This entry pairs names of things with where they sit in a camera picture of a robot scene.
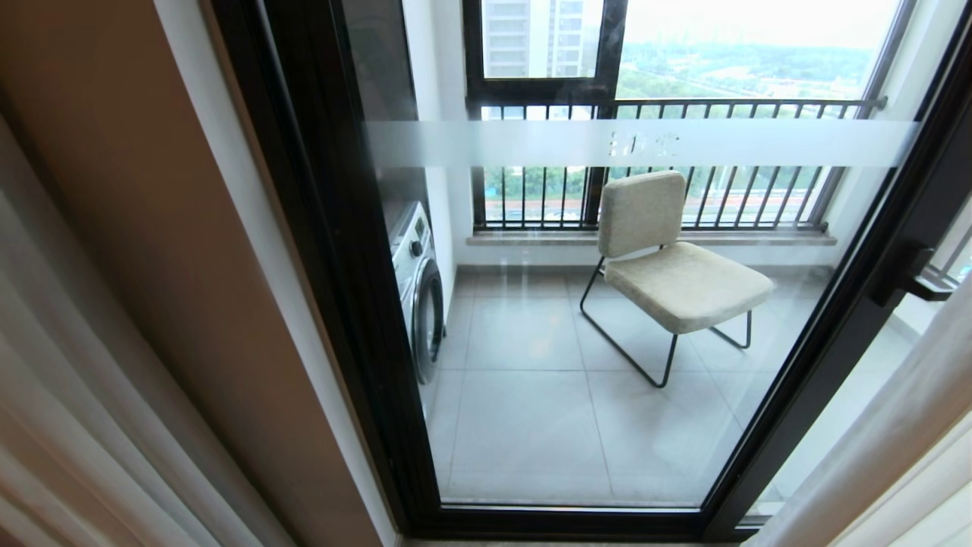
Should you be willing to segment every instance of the chair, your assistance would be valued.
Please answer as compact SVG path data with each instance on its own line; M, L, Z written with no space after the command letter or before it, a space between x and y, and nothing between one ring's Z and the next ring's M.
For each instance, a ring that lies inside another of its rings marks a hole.
M685 178L677 171L658 171L608 182L601 195L598 249L601 260L591 274L580 312L628 362L655 387L665 387L672 370L678 336L703 329L746 349L752 340L752 309L766 302L773 281L701 247L678 241L685 205ZM626 260L613 260L653 246L659 250ZM611 259L605 265L605 259ZM584 309L584 301L602 275L667 331L672 333L665 376L653 379ZM715 325L746 313L746 343Z

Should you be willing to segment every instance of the chair backrest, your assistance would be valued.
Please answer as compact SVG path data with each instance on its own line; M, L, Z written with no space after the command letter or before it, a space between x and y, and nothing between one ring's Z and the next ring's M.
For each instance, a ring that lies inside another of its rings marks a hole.
M681 232L685 177L656 171L608 182L601 191L598 249L616 258L655 245L668 245Z

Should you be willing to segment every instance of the chair seat cushion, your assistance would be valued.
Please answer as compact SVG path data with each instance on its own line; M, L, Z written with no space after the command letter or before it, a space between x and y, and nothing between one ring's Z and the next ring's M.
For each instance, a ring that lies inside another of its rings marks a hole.
M607 263L605 281L672 334L717 325L773 292L766 275L684 241Z

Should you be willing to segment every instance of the front-loading washing machine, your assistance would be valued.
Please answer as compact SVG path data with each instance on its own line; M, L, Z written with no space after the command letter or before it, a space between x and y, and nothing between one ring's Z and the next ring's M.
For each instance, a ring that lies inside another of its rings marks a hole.
M429 218L420 202L405 208L392 230L391 247L415 376L419 384L428 384L435 376L445 322L442 277L435 263Z

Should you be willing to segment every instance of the white curtain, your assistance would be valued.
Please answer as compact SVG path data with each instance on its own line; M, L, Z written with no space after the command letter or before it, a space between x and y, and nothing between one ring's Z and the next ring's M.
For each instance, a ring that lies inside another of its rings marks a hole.
M972 545L972 283L746 547Z
M38 546L291 546L0 119L0 528Z

